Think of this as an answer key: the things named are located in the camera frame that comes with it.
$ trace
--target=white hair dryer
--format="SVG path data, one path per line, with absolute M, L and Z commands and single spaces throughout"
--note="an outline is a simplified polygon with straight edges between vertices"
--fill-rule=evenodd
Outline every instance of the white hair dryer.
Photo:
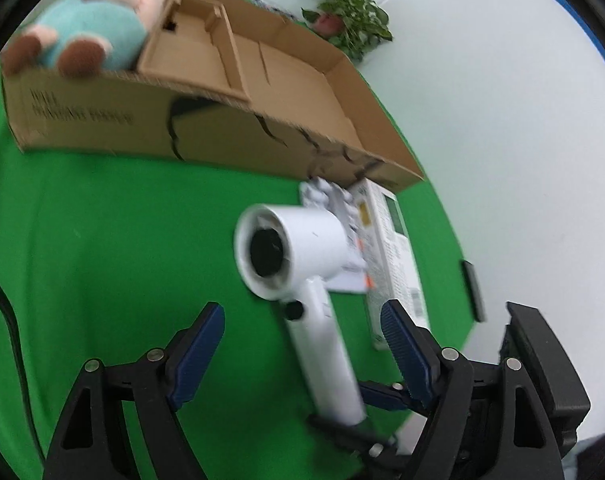
M 319 415 L 348 426 L 366 413 L 324 279 L 348 258 L 340 220 L 323 209 L 254 205 L 234 239 L 249 289 L 285 305 L 286 324 Z

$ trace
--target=plush toy foot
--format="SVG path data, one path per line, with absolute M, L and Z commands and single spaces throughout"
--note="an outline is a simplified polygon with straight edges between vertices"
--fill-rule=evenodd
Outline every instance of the plush toy foot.
M 33 65 L 42 52 L 42 43 L 33 34 L 23 34 L 0 53 L 0 69 L 5 76 L 19 74 Z
M 56 66 L 65 77 L 88 77 L 100 72 L 106 58 L 105 48 L 95 40 L 70 41 L 60 53 Z

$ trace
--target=green tablecloth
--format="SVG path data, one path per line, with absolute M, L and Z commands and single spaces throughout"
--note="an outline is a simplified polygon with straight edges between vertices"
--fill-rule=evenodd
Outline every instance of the green tablecloth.
M 226 333 L 196 400 L 179 414 L 209 478 L 342 479 L 357 468 L 306 428 L 313 406 L 283 323 L 236 272 L 234 225 L 258 202 L 297 203 L 297 182 L 174 161 L 22 154 L 0 92 L 0 283 L 22 330 L 45 449 L 86 359 L 136 360 L 213 300 L 225 307 Z M 429 183 L 399 202 L 433 333 L 459 347 L 472 318 L 455 235 Z M 363 297 L 335 294 L 333 304 L 358 378 L 397 380 L 390 354 L 371 348 Z M 135 454 L 151 479 L 132 408 Z M 369 412 L 383 432 L 406 416 Z M 1 315 L 0 450 L 23 480 L 41 477 Z

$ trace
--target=plush toy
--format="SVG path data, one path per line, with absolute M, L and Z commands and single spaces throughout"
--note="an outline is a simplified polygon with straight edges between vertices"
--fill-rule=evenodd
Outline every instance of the plush toy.
M 165 0 L 59 0 L 0 54 L 3 74 L 33 64 L 67 77 L 132 67 Z

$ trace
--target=black cable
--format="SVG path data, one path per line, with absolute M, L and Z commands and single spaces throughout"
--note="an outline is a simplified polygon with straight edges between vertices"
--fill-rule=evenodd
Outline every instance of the black cable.
M 14 362 L 16 363 L 16 370 L 18 371 L 18 380 L 20 381 L 20 393 L 22 394 L 23 407 L 25 409 L 26 423 L 29 427 L 29 433 L 36 446 L 38 452 L 38 458 L 42 466 L 44 466 L 44 452 L 38 439 L 38 432 L 36 431 L 36 424 L 34 422 L 34 412 L 31 409 L 31 400 L 29 398 L 29 385 L 26 380 L 25 362 L 22 355 L 22 347 L 20 346 L 20 332 L 18 331 L 18 320 L 16 319 L 16 313 L 14 308 L 11 306 L 9 298 L 4 293 L 0 286 L 0 311 L 2 312 L 5 322 L 7 323 L 7 329 L 9 330 L 9 339 L 11 341 L 11 350 L 14 354 Z

